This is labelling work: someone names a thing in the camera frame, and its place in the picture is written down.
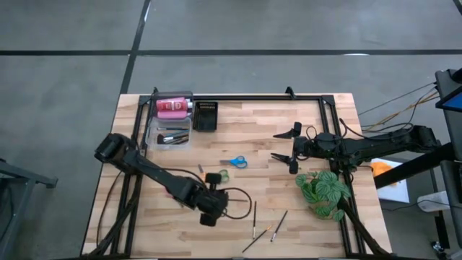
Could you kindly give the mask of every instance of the potted plant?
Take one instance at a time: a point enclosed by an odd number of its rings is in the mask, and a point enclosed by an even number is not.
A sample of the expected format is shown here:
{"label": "potted plant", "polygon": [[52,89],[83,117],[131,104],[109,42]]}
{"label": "potted plant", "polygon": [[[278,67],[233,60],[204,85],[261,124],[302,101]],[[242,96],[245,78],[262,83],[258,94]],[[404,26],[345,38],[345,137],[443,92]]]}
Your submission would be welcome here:
{"label": "potted plant", "polygon": [[349,198],[352,194],[347,185],[339,181],[337,174],[327,170],[299,174],[295,183],[316,216],[324,220],[333,218],[335,221],[344,217],[345,212],[336,208],[337,203],[341,197]]}

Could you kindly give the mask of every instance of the wooden table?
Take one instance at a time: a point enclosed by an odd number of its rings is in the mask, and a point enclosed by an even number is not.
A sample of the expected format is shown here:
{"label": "wooden table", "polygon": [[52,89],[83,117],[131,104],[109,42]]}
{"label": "wooden table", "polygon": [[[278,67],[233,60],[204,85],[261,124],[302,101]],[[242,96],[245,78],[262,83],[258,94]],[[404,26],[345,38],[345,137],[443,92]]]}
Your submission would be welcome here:
{"label": "wooden table", "polygon": [[[360,132],[359,119],[352,94],[334,94],[339,118]],[[131,135],[138,103],[138,95],[122,95],[112,132]],[[148,150],[147,157],[158,165],[183,168],[198,172],[200,163],[206,172],[218,172],[226,168],[230,182],[221,187],[239,187],[246,190],[258,202],[257,233],[268,225],[274,225],[265,236],[250,247],[252,241],[252,219],[218,219],[216,227],[199,224],[198,210],[191,211],[168,198],[165,189],[151,179],[144,178],[139,201],[138,216],[132,247],[132,257],[149,258],[307,258],[342,257],[339,224],[333,220],[319,220],[309,210],[300,189],[296,187],[295,175],[270,153],[289,155],[292,140],[275,139],[274,134],[288,131],[294,121],[314,126],[322,131],[320,111],[314,101],[220,101],[218,128],[214,133],[198,133],[191,137],[191,149],[183,151]],[[350,133],[347,137],[356,138]],[[237,169],[219,164],[219,160],[243,155],[248,161],[246,169]],[[299,173],[329,169],[325,160],[310,158],[300,162]],[[95,247],[97,222],[110,185],[118,174],[112,165],[104,165],[97,188],[95,203],[88,226],[82,253]],[[113,191],[103,218],[101,238],[107,233],[116,218],[121,194],[122,178]],[[388,234],[380,209],[372,173],[359,168],[354,173],[354,195],[359,218],[373,238],[387,251],[391,251]],[[230,191],[230,198],[244,199],[238,192]],[[273,243],[269,239],[284,211],[289,212]],[[228,214],[239,216],[248,210],[248,203],[231,201]],[[356,243],[352,223],[348,220],[349,234],[355,251]],[[123,250],[124,238],[120,251]]]}

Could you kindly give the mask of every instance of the orange object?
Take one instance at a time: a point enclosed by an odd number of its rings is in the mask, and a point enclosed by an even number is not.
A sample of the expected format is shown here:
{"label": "orange object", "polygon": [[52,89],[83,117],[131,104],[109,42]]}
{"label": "orange object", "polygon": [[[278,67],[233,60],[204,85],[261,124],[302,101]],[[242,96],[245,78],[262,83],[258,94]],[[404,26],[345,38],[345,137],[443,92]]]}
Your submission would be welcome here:
{"label": "orange object", "polygon": [[375,176],[379,176],[380,174],[386,172],[387,170],[393,169],[393,167],[389,166],[388,164],[384,162],[373,162],[370,164],[370,167],[372,167],[373,171],[372,174]]}

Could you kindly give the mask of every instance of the butcher block tabletop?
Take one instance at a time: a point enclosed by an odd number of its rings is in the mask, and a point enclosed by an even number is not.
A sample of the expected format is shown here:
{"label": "butcher block tabletop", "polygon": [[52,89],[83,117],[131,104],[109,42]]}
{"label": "butcher block tabletop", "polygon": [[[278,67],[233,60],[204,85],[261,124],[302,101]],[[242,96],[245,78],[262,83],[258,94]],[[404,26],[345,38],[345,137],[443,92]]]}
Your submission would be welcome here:
{"label": "butcher block tabletop", "polygon": [[[361,132],[359,119],[350,93],[332,94],[335,97],[338,117],[357,132]],[[113,122],[113,133],[131,136],[139,95],[121,95]],[[270,153],[292,154],[291,139],[275,139],[274,134],[289,131],[295,121],[302,123],[302,134],[308,126],[322,132],[319,104],[309,100],[275,101],[219,101],[218,126],[212,133],[192,131],[191,147],[187,150],[153,150],[148,148],[147,158],[166,168],[182,168],[199,173],[198,164],[205,172],[217,173],[227,169],[230,180],[219,188],[238,187],[257,201],[256,230],[261,233],[269,225],[270,231],[245,253],[243,249],[252,241],[253,212],[243,220],[220,217],[215,227],[199,224],[200,211],[181,207],[169,198],[165,188],[144,177],[136,218],[131,257],[139,258],[309,258],[345,256],[339,224],[333,220],[320,220],[309,209],[295,176],[282,162],[272,159]],[[329,129],[332,118],[327,110]],[[357,138],[348,133],[347,138]],[[220,165],[242,155],[248,167],[239,169]],[[299,173],[328,170],[328,162],[310,158],[300,161]],[[82,253],[96,246],[98,220],[109,188],[119,171],[105,164],[97,187]],[[100,240],[116,219],[123,174],[118,178],[100,228]],[[359,218],[372,237],[391,252],[385,222],[377,191],[369,168],[358,168],[354,173],[354,196]],[[246,199],[238,191],[229,191],[231,199]],[[230,201],[228,215],[238,217],[248,211],[249,203]],[[270,238],[284,212],[287,216],[276,239]],[[122,230],[120,250],[123,251],[127,222]],[[352,223],[347,220],[353,252],[357,252]]]}

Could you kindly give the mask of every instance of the concrete floor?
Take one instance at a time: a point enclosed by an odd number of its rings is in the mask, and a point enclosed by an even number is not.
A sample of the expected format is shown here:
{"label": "concrete floor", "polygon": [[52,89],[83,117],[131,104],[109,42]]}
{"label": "concrete floor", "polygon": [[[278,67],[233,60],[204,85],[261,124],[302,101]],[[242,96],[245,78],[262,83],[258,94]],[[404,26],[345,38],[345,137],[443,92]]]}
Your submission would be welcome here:
{"label": "concrete floor", "polygon": [[[0,27],[0,50],[130,49],[143,3],[2,1],[0,22],[7,26]],[[140,49],[449,49],[462,46],[462,34],[447,29],[461,24],[451,0],[156,0]],[[127,61],[0,56],[0,157],[59,178],[54,190],[36,188],[12,259],[79,254],[101,167],[92,152],[110,131]],[[352,92],[361,112],[433,82],[436,70],[457,69],[461,61],[462,56],[138,57],[128,92],[148,93],[154,86],[283,92],[292,86],[296,92]],[[375,123],[426,91],[366,113],[361,122]],[[420,106],[413,123],[432,127],[443,143],[449,140],[434,103]],[[432,192],[429,178],[409,182],[416,187],[412,198]],[[417,209],[384,215],[395,253],[434,258],[427,247],[437,238],[430,215]],[[409,224],[418,221],[428,225]]]}

